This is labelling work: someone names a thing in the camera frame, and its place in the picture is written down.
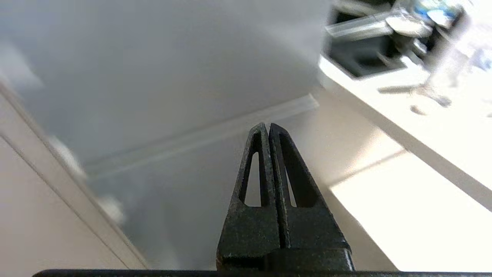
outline cabinet door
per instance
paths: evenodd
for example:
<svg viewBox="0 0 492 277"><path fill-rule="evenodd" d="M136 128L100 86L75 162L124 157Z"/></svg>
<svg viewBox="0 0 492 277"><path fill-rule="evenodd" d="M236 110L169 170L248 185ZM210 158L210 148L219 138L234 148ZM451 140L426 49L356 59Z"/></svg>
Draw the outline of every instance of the cabinet door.
<svg viewBox="0 0 492 277"><path fill-rule="evenodd" d="M0 275L144 269L144 259L0 85Z"/></svg>

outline gray wall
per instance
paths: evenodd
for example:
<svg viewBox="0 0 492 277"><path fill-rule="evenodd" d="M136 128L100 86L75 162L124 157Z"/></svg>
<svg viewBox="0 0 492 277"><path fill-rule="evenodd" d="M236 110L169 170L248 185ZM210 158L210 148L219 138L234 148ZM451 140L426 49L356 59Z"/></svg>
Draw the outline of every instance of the gray wall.
<svg viewBox="0 0 492 277"><path fill-rule="evenodd" d="M28 111L83 163L302 96L326 0L2 1Z"/></svg>

